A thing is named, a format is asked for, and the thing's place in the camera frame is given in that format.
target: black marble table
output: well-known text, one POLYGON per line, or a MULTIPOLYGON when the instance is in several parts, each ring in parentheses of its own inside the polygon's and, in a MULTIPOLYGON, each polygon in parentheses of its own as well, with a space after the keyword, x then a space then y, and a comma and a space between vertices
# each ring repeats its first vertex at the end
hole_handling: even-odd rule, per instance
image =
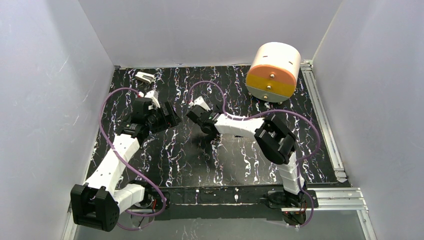
MULTIPOLYGON (((156 89, 159 92, 159 101, 170 101, 182 118, 182 123, 177 127, 149 136, 130 164, 163 187, 281 183, 277 166, 264 157, 254 140, 228 134, 206 135, 185 116, 188 112, 185 97, 190 86, 198 81, 210 80, 226 92, 229 113, 251 116, 269 109, 285 109, 303 114, 318 127, 317 117, 300 72, 294 95, 290 100, 278 105, 249 97, 245 85, 248 70, 249 66, 143 69, 143 72, 154 74, 157 79, 155 83, 148 85, 134 78, 140 69, 117 69, 110 91, 130 87, 146 93, 156 89)), ((195 98, 203 96, 210 106, 222 104, 219 91, 210 84, 200 85, 193 92, 195 98)), ((131 103, 135 97, 132 92, 123 91, 107 103, 102 122, 111 140, 122 117, 131 111, 131 103)), ((316 145, 312 130, 305 122, 293 116, 286 116, 285 122, 298 137, 297 156, 309 154, 316 145)), ((88 176, 95 171, 108 150, 105 139, 99 135, 88 176)), ((324 143, 315 157, 302 163, 301 169, 308 183, 336 182, 324 143)), ((126 169, 117 187, 122 188, 135 178, 136 175, 126 169)))

